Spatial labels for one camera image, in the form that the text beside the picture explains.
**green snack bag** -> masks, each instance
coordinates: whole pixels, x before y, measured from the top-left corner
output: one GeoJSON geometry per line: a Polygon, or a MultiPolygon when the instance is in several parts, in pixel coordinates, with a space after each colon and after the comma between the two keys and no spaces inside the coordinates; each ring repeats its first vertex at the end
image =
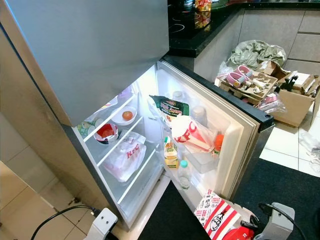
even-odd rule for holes
{"type": "Polygon", "coordinates": [[[163,117],[163,120],[171,128],[171,121],[179,114],[189,116],[189,105],[184,102],[171,100],[165,96],[151,96],[155,102],[155,106],[163,117]]]}

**power cord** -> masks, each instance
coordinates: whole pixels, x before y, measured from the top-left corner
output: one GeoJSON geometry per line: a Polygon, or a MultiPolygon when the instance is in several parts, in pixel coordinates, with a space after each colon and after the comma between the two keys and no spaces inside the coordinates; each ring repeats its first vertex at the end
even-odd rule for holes
{"type": "Polygon", "coordinates": [[[301,234],[303,240],[307,240],[304,232],[300,229],[300,227],[296,224],[295,220],[293,220],[288,214],[286,214],[284,211],[282,211],[281,209],[277,208],[276,206],[273,206],[271,204],[267,204],[267,203],[259,203],[259,208],[262,209],[262,211],[267,214],[268,216],[272,215],[272,209],[276,210],[278,213],[282,214],[283,216],[285,216],[299,231],[299,233],[301,234]]]}
{"type": "Polygon", "coordinates": [[[47,222],[49,222],[50,220],[54,219],[55,217],[57,217],[57,216],[65,213],[65,212],[68,212],[68,211],[70,211],[70,210],[72,210],[72,209],[90,209],[90,210],[93,212],[93,215],[94,215],[95,217],[97,217],[97,216],[101,213],[101,210],[96,209],[96,208],[94,208],[94,207],[92,207],[92,206],[87,206],[87,205],[77,205],[77,206],[68,207],[68,208],[66,208],[66,209],[64,209],[64,210],[62,210],[62,211],[57,212],[55,215],[52,215],[51,217],[49,217],[49,218],[47,218],[45,221],[43,221],[43,222],[36,228],[36,230],[34,231],[32,237],[31,237],[31,240],[34,240],[34,239],[35,239],[38,231],[40,230],[40,228],[41,228],[43,225],[45,225],[47,222]]]}

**refrigerator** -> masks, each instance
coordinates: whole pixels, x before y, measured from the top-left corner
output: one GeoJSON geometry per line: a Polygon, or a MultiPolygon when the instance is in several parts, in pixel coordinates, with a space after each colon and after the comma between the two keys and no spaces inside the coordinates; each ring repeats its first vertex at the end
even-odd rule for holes
{"type": "MultiPolygon", "coordinates": [[[[166,1],[124,2],[119,9],[117,2],[101,0],[1,0],[0,57],[4,65],[8,56],[14,59],[1,73],[3,114],[72,193],[79,193],[77,183],[84,179],[88,189],[100,190],[128,230],[163,173],[191,211],[208,189],[232,200],[250,175],[274,124],[270,115],[165,55],[169,49],[166,1]],[[13,77],[18,69],[28,80],[13,77]],[[172,99],[176,91],[182,93],[181,102],[189,105],[190,112],[196,106],[204,107],[207,127],[224,135],[214,165],[211,153],[194,152],[177,143],[180,160],[187,160],[191,169],[188,189],[181,188],[177,170],[164,162],[164,140],[171,136],[171,129],[150,97],[172,99]],[[18,102],[16,93],[25,101],[18,102]],[[16,111],[18,105],[26,107],[16,111]],[[123,124],[117,117],[127,109],[133,112],[133,119],[123,124]],[[95,122],[88,130],[90,121],[95,122]],[[108,144],[96,139],[105,124],[115,125],[118,132],[108,144]],[[130,174],[119,179],[106,162],[128,154],[123,143],[132,134],[142,136],[145,152],[130,174]],[[50,140],[52,148],[44,146],[50,140]],[[57,160],[67,152],[75,157],[57,160]]],[[[90,194],[79,194],[90,202],[90,194]]]]}

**black cable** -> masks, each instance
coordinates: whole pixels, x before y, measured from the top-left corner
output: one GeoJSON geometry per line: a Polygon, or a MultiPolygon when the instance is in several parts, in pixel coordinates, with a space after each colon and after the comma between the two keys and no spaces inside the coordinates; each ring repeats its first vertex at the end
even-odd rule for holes
{"type": "Polygon", "coordinates": [[[52,215],[51,217],[47,218],[45,221],[43,221],[37,228],[36,230],[34,231],[32,237],[31,237],[31,240],[34,240],[38,231],[40,230],[40,228],[45,225],[47,222],[49,222],[51,219],[54,219],[55,217],[67,212],[67,211],[70,211],[72,209],[90,209],[93,211],[94,213],[94,216],[97,217],[99,215],[99,213],[101,212],[99,209],[95,209],[94,207],[92,206],[87,206],[87,205],[77,205],[77,206],[71,206],[71,207],[68,207],[62,211],[59,211],[57,212],[55,215],[52,215]]]}
{"type": "Polygon", "coordinates": [[[278,213],[282,214],[283,216],[285,216],[299,231],[299,233],[301,234],[303,240],[307,240],[304,232],[300,229],[300,227],[296,224],[295,220],[293,220],[288,214],[286,214],[284,211],[282,211],[281,209],[277,208],[276,206],[273,206],[271,204],[267,204],[267,203],[259,203],[259,208],[261,208],[263,210],[263,212],[265,212],[265,208],[263,206],[266,206],[268,208],[274,209],[276,210],[278,213]]]}

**black countertop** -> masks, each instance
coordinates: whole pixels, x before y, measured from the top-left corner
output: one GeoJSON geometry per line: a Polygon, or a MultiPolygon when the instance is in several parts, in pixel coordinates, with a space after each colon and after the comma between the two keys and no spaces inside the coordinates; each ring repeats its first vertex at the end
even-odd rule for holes
{"type": "Polygon", "coordinates": [[[229,1],[225,6],[207,13],[169,11],[168,54],[196,58],[241,8],[320,9],[320,0],[229,1]]]}

